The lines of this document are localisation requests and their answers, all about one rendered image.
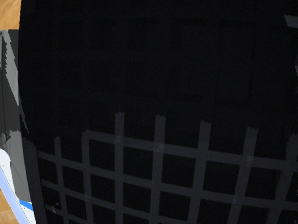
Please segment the black well plate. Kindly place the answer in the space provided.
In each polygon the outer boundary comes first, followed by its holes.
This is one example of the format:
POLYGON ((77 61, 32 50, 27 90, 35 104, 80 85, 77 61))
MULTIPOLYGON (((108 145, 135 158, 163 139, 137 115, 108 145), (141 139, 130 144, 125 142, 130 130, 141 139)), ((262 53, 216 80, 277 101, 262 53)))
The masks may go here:
POLYGON ((36 224, 298 224, 298 0, 21 0, 18 100, 36 224))

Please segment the grey flat base plate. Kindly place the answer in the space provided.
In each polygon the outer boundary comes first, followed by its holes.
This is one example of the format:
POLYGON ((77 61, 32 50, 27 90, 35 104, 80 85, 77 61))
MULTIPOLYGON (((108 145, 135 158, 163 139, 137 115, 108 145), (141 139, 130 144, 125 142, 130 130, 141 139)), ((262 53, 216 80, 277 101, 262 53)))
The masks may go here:
POLYGON ((0 168, 27 221, 29 222, 29 224, 36 224, 33 211, 21 205, 19 202, 19 199, 15 195, 15 190, 14 190, 13 180, 12 180, 12 175, 10 170, 10 158, 9 158, 9 155, 2 149, 0 149, 0 168))

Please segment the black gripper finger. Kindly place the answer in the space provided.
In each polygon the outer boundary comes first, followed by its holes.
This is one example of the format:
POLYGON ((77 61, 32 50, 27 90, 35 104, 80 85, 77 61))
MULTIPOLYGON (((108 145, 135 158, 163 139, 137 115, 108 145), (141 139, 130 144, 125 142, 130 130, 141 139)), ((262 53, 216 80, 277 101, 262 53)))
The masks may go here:
POLYGON ((19 29, 0 30, 0 149, 10 158, 15 194, 31 202, 21 139, 18 100, 19 29))

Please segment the blue rectangular tape outline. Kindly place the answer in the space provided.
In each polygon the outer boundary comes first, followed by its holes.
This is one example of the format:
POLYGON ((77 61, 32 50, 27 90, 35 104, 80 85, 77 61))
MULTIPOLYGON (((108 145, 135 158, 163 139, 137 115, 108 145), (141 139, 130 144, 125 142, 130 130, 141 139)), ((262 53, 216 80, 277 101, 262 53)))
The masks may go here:
POLYGON ((30 210, 33 211, 33 209, 32 209, 32 204, 30 204, 30 203, 28 203, 28 202, 21 201, 20 199, 19 199, 19 202, 20 202, 21 205, 23 205, 23 206, 25 206, 25 207, 27 207, 28 209, 30 209, 30 210))

